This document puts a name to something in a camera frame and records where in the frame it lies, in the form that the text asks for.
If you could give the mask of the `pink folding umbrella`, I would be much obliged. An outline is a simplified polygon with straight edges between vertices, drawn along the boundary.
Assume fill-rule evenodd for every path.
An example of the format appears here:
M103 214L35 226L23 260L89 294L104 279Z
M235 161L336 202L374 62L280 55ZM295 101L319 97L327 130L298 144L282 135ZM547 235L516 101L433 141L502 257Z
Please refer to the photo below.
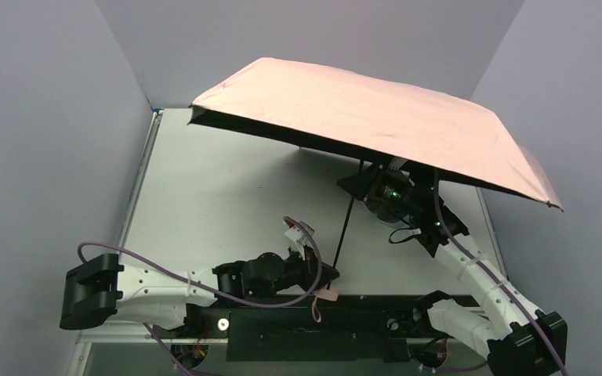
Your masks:
M313 63L263 57L190 103L196 125L367 161L364 180L340 185L372 197L375 167L400 158L412 182L390 202L422 227L430 250L440 227L434 179L560 207L535 157L491 110L447 93Z

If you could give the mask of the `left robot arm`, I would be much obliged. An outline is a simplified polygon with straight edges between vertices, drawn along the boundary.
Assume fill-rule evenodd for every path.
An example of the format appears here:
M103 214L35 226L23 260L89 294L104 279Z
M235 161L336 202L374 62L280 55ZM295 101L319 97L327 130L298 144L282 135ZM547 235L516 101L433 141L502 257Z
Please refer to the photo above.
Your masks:
M290 251L287 258L266 252L185 274L128 265L119 255L106 253L67 272L60 328L79 331L114 319L175 330L186 325L191 306L209 307L219 299L252 305L255 298L294 286L316 291L338 277L339 271L319 262L308 246Z

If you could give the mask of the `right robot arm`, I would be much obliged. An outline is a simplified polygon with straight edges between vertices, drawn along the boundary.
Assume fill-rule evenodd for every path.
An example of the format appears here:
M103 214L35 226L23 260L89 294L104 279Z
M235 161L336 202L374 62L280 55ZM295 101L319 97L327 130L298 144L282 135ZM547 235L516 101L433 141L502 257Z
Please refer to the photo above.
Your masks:
M415 302L415 322L459 340L494 375L568 374L568 325L525 298L474 243L467 226L440 196L440 174L418 181L397 169L372 165L342 178L338 187L383 222L402 222L435 261L444 265L481 307L476 314L435 291Z

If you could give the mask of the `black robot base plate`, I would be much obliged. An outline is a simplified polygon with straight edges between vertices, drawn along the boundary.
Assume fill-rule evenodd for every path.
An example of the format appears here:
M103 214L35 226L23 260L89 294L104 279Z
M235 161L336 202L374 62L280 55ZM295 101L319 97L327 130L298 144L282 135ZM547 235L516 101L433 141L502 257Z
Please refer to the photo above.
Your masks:
M386 363L420 360L439 367L448 360L448 336L425 327L415 312L415 295L347 295L260 309L219 300L209 307L187 306L182 327L164 336L191 340L205 351L211 340L226 340L229 361L353 361Z

